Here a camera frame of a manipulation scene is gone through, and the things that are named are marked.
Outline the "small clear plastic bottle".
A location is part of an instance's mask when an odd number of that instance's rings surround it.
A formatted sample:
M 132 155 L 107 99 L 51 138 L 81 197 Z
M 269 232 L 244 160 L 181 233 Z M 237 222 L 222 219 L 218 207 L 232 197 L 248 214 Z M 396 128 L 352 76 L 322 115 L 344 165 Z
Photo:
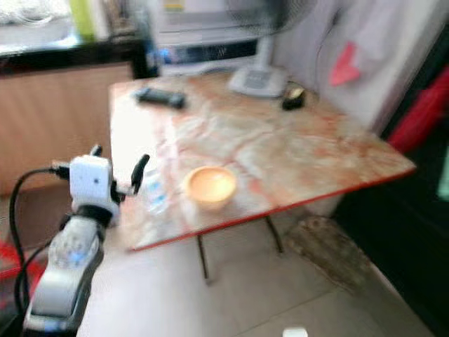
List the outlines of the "small clear plastic bottle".
M 144 177 L 145 208 L 153 216 L 164 216 L 168 210 L 169 198 L 166 182 L 158 170 L 152 169 Z

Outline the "wooden cabinet with black top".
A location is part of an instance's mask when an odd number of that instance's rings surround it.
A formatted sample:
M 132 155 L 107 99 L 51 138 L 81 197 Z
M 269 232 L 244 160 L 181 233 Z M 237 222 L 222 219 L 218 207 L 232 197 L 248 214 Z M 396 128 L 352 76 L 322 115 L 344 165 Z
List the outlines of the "wooden cabinet with black top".
M 109 154 L 109 87 L 154 75 L 141 39 L 1 55 L 0 192 L 93 145 Z

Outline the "orange plastic bowl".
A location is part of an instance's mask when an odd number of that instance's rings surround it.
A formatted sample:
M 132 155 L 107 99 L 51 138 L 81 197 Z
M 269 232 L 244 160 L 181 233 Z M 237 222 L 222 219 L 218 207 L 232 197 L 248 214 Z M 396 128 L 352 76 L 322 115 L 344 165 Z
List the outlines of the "orange plastic bowl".
M 182 189 L 193 205 L 204 211 L 221 211 L 233 198 L 238 179 L 221 166 L 202 166 L 182 180 Z

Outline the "black remote control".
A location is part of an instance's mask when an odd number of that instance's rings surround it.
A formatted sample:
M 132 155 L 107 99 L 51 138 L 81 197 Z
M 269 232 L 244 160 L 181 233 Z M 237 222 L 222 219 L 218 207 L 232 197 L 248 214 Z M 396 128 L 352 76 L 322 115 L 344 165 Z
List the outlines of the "black remote control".
M 161 104 L 174 109 L 182 109 L 187 100 L 185 93 L 150 87 L 138 88 L 133 96 L 141 103 Z

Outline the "red plastic stool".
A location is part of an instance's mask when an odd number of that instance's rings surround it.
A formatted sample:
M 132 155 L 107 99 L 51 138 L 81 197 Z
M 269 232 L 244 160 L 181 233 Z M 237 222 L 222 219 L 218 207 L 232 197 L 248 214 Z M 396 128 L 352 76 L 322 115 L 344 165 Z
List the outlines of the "red plastic stool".
M 35 249 L 25 249 L 23 261 L 27 261 L 27 279 L 29 295 L 32 296 L 48 264 L 48 254 L 46 249 L 49 243 L 46 242 L 41 247 Z M 20 272 L 22 261 L 11 243 L 0 246 L 0 294 L 1 298 L 11 299 L 14 280 Z

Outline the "green bottle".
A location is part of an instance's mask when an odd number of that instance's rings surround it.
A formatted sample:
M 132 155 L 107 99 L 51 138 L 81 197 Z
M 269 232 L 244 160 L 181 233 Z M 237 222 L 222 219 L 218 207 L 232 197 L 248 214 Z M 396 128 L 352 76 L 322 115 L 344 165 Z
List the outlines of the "green bottle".
M 88 0 L 67 0 L 77 34 L 83 41 L 94 41 L 92 11 Z

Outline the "white appliance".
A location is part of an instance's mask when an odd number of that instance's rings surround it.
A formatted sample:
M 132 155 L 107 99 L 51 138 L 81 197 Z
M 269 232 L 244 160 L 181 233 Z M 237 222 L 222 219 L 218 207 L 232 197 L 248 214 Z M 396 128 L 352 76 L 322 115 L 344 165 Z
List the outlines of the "white appliance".
M 241 0 L 147 0 L 152 45 L 161 76 L 230 71 L 255 60 L 260 9 Z

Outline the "marble pattern folding table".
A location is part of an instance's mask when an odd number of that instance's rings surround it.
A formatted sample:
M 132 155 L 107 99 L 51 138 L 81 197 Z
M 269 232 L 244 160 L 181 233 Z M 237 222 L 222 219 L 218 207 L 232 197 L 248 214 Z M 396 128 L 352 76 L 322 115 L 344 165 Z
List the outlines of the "marble pattern folding table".
M 139 196 L 121 205 L 116 236 L 128 251 L 143 251 L 195 238 L 205 280 L 210 279 L 204 237 L 262 218 L 283 255 L 272 214 L 391 182 L 416 166 L 353 117 L 323 99 L 298 110 L 279 100 L 232 92 L 225 72 L 188 77 L 120 81 L 109 88 L 110 147 L 116 178 L 127 183 L 142 154 L 168 190 L 168 210 L 153 216 Z M 174 109 L 141 103 L 138 88 L 186 94 Z M 237 189 L 221 211 L 204 211 L 188 200 L 182 180 L 202 166 L 233 171 Z

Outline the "white table fan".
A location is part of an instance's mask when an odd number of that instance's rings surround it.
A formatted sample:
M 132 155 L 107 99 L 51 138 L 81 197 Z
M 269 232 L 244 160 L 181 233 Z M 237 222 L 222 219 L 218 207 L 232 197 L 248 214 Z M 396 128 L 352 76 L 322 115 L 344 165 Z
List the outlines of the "white table fan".
M 288 76 L 272 65 L 274 39 L 311 13 L 316 0 L 227 0 L 227 4 L 241 28 L 257 37 L 253 64 L 238 67 L 228 81 L 228 88 L 257 98 L 282 96 Z

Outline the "brown patterned rug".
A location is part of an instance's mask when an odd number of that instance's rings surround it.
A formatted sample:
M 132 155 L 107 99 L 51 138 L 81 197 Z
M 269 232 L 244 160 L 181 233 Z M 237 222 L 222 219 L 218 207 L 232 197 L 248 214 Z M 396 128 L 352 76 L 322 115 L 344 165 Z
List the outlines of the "brown patterned rug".
M 382 276 L 361 247 L 327 216 L 305 216 L 288 228 L 283 238 L 286 247 L 350 294 L 382 283 Z

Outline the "white cloth cover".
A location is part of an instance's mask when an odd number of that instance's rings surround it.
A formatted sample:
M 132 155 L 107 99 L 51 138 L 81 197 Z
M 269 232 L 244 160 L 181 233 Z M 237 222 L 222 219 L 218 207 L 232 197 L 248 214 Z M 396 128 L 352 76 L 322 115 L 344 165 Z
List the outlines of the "white cloth cover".
M 376 133 L 394 114 L 449 20 L 449 0 L 312 0 L 298 25 L 279 33 L 273 64 Z M 361 74 L 334 86 L 331 74 L 357 42 Z

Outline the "red plastic object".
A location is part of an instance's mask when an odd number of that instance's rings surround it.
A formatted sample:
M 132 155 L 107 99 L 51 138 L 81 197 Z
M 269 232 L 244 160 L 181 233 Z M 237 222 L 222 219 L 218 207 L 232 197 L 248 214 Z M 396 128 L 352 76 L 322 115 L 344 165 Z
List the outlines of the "red plastic object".
M 401 153 L 419 147 L 440 121 L 447 103 L 449 81 L 435 83 L 423 90 L 388 138 L 388 143 Z

